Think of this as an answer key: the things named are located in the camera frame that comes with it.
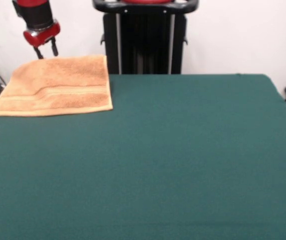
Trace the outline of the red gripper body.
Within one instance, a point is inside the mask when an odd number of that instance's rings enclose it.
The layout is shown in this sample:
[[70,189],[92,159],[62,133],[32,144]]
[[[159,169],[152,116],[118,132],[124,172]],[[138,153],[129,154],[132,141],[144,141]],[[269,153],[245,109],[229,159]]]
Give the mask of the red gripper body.
[[31,46],[38,48],[47,43],[51,38],[57,36],[60,30],[60,24],[56,21],[50,27],[39,31],[28,29],[23,32],[23,35]]

